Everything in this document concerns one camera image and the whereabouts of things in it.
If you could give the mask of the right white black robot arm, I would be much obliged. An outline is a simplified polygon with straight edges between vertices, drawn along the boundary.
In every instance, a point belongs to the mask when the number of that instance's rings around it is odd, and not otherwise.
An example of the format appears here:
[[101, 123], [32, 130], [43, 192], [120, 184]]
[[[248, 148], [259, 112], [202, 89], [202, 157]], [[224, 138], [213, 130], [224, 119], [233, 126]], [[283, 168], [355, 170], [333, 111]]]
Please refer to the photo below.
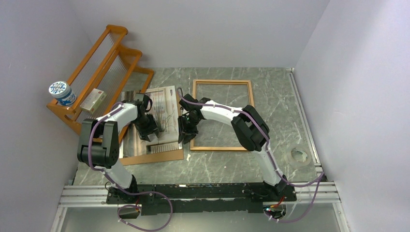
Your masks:
[[231, 126], [237, 140], [254, 155], [263, 177], [263, 192], [273, 201], [296, 201], [294, 187], [278, 168], [272, 155], [269, 127], [256, 109], [218, 104], [209, 98], [194, 99], [190, 94], [180, 98], [185, 113], [178, 118], [178, 142], [186, 144], [199, 133], [197, 125], [202, 120], [213, 120]]

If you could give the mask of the plant photo print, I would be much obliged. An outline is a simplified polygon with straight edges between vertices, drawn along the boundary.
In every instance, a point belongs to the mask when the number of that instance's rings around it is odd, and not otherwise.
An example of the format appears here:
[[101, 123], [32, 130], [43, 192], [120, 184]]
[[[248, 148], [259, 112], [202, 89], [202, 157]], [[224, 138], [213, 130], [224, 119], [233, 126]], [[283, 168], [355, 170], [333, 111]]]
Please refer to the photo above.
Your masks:
[[178, 117], [180, 106], [175, 86], [147, 89], [145, 93], [126, 91], [121, 98], [127, 101], [146, 101], [145, 109], [136, 122], [132, 122], [120, 143], [120, 157], [165, 155], [162, 160], [177, 160], [183, 156], [178, 142]]

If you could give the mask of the brown backing board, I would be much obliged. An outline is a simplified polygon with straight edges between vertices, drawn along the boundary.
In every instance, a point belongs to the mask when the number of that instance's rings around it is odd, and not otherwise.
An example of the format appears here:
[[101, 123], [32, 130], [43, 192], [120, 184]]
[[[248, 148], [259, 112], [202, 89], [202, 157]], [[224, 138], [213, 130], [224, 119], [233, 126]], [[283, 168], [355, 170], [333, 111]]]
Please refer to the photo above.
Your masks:
[[126, 126], [120, 133], [120, 162], [127, 165], [146, 164], [183, 159], [182, 145], [178, 143], [179, 105], [174, 93], [157, 90], [147, 93], [153, 101], [149, 111], [154, 116], [159, 134], [151, 141], [139, 138], [134, 125]]

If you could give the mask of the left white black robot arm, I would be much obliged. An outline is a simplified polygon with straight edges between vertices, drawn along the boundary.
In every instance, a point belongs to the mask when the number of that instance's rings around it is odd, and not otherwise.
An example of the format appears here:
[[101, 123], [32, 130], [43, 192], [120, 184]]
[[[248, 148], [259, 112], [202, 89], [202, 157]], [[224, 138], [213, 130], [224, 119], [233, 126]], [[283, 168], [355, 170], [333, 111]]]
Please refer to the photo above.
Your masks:
[[158, 137], [157, 123], [149, 113], [152, 105], [149, 96], [137, 94], [135, 100], [117, 102], [107, 114], [82, 122], [77, 159], [100, 172], [111, 184], [109, 194], [120, 202], [136, 203], [139, 191], [136, 178], [119, 161], [119, 134], [132, 124], [141, 140]]

